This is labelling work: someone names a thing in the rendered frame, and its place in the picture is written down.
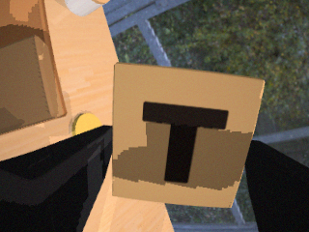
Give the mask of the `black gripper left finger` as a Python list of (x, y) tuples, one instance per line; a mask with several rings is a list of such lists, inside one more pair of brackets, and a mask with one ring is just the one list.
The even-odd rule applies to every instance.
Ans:
[(0, 161), (0, 232), (84, 232), (112, 154), (111, 125)]

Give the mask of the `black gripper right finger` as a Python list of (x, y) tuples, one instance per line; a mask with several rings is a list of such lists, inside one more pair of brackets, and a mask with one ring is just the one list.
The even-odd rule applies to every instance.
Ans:
[(259, 232), (309, 232), (309, 167), (251, 140), (244, 169)]

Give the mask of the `tan tile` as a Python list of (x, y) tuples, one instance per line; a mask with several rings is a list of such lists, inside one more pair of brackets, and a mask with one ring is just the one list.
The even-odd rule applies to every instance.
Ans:
[(117, 62), (112, 197), (231, 208), (265, 81)]

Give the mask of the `grey cylindrical container with wooden lid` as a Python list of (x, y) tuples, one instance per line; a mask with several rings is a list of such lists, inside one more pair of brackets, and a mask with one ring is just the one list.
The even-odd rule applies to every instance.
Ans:
[(67, 8), (70, 9), (70, 12), (73, 12), (74, 15), (88, 15), (93, 11), (96, 11), (97, 8), (100, 8), (104, 3), (108, 3), (109, 0), (65, 0)]

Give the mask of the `yellow flat disc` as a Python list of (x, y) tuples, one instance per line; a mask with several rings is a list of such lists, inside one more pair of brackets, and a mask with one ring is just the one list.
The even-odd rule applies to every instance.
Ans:
[(101, 127), (101, 120), (93, 113), (84, 113), (84, 115), (77, 116), (72, 124), (72, 134), (79, 132), (91, 131), (92, 129)]

